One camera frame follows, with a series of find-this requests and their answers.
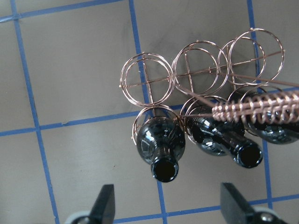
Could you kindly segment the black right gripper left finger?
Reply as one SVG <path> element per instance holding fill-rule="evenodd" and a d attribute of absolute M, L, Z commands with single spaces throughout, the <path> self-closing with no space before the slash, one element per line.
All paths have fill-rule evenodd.
<path fill-rule="evenodd" d="M 89 213 L 89 224 L 112 224 L 115 217 L 115 193 L 113 184 L 102 186 Z"/>

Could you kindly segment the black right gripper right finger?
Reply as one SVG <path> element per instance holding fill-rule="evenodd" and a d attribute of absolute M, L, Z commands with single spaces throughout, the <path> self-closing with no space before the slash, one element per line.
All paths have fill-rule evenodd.
<path fill-rule="evenodd" d="M 220 186 L 221 213 L 227 224 L 258 224 L 257 212 L 234 186 L 222 182 Z"/>

